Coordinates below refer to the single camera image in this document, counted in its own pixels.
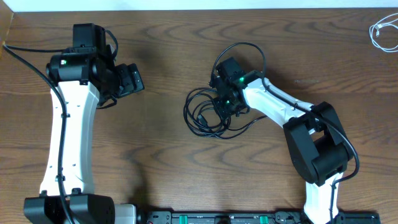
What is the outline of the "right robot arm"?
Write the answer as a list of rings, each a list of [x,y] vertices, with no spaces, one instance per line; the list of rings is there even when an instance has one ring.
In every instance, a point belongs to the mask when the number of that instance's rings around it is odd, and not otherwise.
[[[334,223],[338,186],[357,174],[343,175],[348,162],[358,159],[334,107],[298,100],[263,72],[245,72],[232,57],[215,62],[210,86],[218,92],[221,117],[255,109],[283,129],[291,161],[306,181],[304,213],[312,223]]]

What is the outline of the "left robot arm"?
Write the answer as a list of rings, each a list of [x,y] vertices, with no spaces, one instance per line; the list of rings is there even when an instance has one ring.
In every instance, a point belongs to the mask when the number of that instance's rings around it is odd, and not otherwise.
[[[95,113],[144,89],[136,64],[115,65],[118,44],[96,24],[73,26],[73,45],[54,55],[46,72],[52,86],[52,135],[39,196],[25,199],[32,223],[137,223],[132,204],[95,194],[92,137]]]

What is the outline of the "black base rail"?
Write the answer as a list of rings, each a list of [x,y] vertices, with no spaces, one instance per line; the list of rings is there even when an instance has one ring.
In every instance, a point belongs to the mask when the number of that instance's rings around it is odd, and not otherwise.
[[[306,224],[310,219],[298,211],[277,211],[273,213],[178,213],[168,210],[140,211],[138,223],[146,224]],[[340,212],[334,218],[335,224],[381,224],[376,213]]]

